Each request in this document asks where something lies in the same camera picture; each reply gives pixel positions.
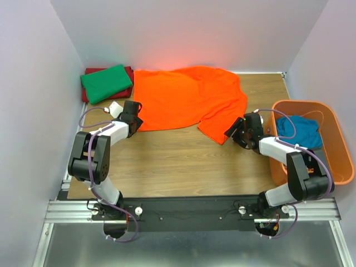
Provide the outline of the orange t shirt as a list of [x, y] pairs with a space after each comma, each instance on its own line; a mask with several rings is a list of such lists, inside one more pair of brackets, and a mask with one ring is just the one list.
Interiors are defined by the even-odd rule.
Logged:
[[245, 113], [248, 98], [238, 75], [206, 66], [134, 71], [133, 100], [142, 104], [140, 131], [196, 125], [222, 145], [225, 131]]

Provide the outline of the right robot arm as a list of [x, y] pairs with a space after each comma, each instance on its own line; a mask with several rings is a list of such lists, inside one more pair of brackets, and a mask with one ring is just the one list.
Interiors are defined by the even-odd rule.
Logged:
[[263, 218], [270, 217], [282, 206], [307, 200], [321, 200], [334, 190], [334, 180], [324, 152], [288, 141], [296, 135], [290, 116], [278, 113], [291, 125], [289, 136], [268, 134], [263, 128], [260, 109], [233, 120], [224, 135], [240, 147], [280, 162], [286, 168], [286, 183], [257, 196], [254, 209]]

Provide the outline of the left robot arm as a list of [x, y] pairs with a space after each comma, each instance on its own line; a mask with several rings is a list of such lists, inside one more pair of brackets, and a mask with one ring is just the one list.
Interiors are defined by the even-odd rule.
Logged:
[[92, 110], [101, 110], [112, 117], [94, 124], [98, 127], [95, 131], [76, 133], [68, 162], [68, 174], [87, 184], [88, 190], [104, 206], [104, 213], [112, 220], [119, 219], [122, 214], [134, 218], [123, 209], [122, 193], [115, 188], [108, 173], [111, 146], [137, 132], [143, 124], [139, 118], [141, 109], [140, 102], [125, 101], [121, 106], [114, 101], [109, 107], [93, 107], [85, 111], [78, 123], [80, 128], [88, 128], [82, 120]]

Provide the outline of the dark red folded t shirt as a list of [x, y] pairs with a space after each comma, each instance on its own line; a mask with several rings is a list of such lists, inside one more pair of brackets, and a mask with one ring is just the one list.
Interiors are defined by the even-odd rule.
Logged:
[[[85, 69], [85, 74], [88, 75], [88, 74], [92, 74], [92, 73], [95, 73], [95, 72], [98, 72], [98, 71], [103, 71], [105, 69], [106, 68], [86, 68]], [[129, 76], [132, 84], [134, 84], [134, 71], [133, 71], [133, 69], [130, 66], [125, 66], [124, 69], [125, 69], [127, 75]], [[134, 86], [132, 85], [131, 87], [128, 87], [127, 89], [125, 89], [125, 90], [123, 90], [121, 92], [118, 92], [118, 93], [106, 98], [106, 100], [130, 98], [131, 94], [132, 94], [133, 87]], [[82, 86], [81, 101], [83, 103], [89, 103], [89, 100], [87, 98], [86, 89], [83, 86]]]

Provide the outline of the green folded t shirt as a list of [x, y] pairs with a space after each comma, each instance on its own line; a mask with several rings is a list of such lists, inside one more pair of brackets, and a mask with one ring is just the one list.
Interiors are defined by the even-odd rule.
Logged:
[[123, 65], [116, 65], [92, 74], [80, 76], [89, 103], [94, 105], [121, 92], [133, 84]]

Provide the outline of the blue crumpled t shirt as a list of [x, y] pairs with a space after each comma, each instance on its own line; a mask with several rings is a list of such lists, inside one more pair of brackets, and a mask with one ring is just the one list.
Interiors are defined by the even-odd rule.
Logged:
[[286, 117], [276, 120], [277, 134], [282, 141], [292, 145], [298, 144], [308, 149], [322, 147], [323, 142], [319, 133], [319, 125], [315, 120], [296, 115], [289, 118], [294, 124], [295, 130]]

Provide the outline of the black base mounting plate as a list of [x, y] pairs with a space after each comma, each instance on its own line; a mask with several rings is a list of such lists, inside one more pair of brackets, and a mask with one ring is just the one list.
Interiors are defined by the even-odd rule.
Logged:
[[157, 232], [257, 230], [276, 236], [279, 221], [289, 218], [287, 206], [270, 207], [259, 195], [125, 198], [118, 208], [97, 202], [90, 211], [116, 241]]

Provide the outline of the orange plastic laundry basket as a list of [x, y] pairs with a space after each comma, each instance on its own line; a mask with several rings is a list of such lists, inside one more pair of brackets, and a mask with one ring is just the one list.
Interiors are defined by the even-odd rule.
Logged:
[[333, 110], [321, 102], [280, 100], [273, 109], [286, 115], [315, 120], [323, 142], [322, 149], [336, 185], [346, 185], [354, 178], [354, 165]]

